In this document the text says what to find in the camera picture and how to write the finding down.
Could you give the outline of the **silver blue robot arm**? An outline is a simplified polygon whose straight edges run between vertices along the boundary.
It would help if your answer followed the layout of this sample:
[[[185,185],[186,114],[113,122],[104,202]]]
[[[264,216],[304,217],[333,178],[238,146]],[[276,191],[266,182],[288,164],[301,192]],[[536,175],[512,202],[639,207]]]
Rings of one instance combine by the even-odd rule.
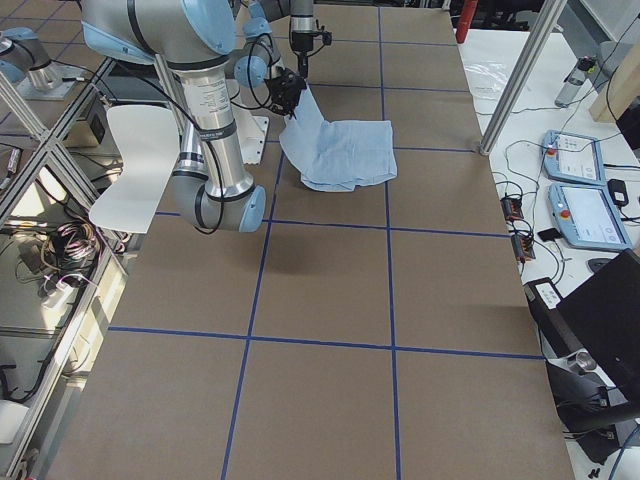
[[[289,46],[296,56],[298,73],[306,79],[309,74],[309,58],[314,51],[315,39],[324,33],[314,15],[314,1],[250,1],[248,10],[252,18],[263,18],[268,22],[285,17],[289,18]]]
[[[206,162],[199,169],[180,158],[171,184],[181,214],[201,231],[256,231],[266,192],[245,169],[227,78],[247,87],[265,84],[267,109],[293,114],[306,87],[285,67],[270,24],[302,5],[252,1],[244,24],[246,44],[236,49],[236,23],[227,1],[86,1],[82,25],[86,44],[125,62],[165,59],[181,83],[185,115],[197,132]]]

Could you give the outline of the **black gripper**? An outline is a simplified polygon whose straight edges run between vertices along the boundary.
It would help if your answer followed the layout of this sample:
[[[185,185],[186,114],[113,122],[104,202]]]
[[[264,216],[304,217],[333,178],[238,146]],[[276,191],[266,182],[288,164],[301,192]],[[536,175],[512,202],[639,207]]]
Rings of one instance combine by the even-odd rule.
[[[289,68],[280,69],[278,76],[265,80],[270,95],[268,110],[281,116],[294,114],[302,91],[307,89],[309,66],[303,64],[298,70],[300,75]]]
[[[314,40],[317,36],[315,30],[291,31],[291,49],[295,53],[299,68],[307,68],[309,58],[314,54]]]

